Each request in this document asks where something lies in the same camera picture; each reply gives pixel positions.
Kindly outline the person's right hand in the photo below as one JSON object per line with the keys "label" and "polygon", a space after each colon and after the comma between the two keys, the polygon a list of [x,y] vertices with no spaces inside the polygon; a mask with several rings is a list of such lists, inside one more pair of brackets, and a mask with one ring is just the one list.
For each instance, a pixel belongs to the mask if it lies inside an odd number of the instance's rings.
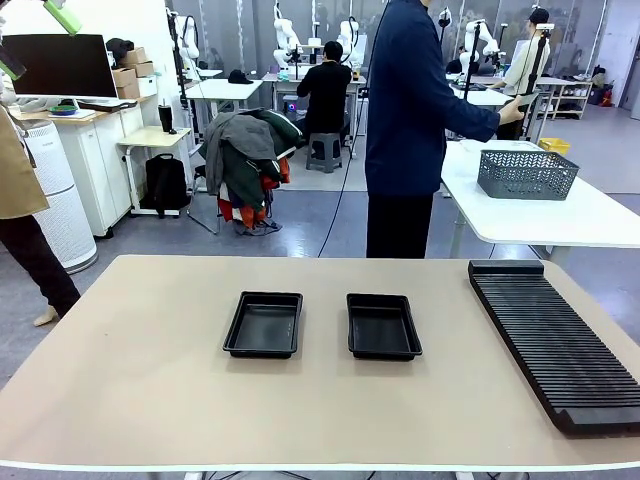
{"label": "person's right hand", "polygon": [[505,104],[498,112],[500,121],[499,125],[507,125],[519,122],[524,118],[524,113],[520,111],[522,102],[521,96],[516,96],[511,102]]}

